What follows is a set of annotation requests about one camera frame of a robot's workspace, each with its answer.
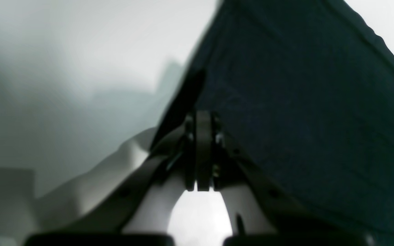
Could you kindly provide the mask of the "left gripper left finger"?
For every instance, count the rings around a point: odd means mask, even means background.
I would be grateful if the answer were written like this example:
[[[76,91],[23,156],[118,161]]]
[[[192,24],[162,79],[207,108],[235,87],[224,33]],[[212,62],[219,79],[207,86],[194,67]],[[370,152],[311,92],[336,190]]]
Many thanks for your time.
[[[197,113],[163,137],[148,157],[90,212],[62,229],[69,234],[166,233],[182,193],[197,181]]]

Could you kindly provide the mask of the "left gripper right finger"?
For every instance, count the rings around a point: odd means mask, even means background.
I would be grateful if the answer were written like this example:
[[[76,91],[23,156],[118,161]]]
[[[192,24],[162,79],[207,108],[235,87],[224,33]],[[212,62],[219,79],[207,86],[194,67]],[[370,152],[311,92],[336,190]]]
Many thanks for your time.
[[[234,235],[317,233],[320,222],[270,180],[211,114],[213,182]]]

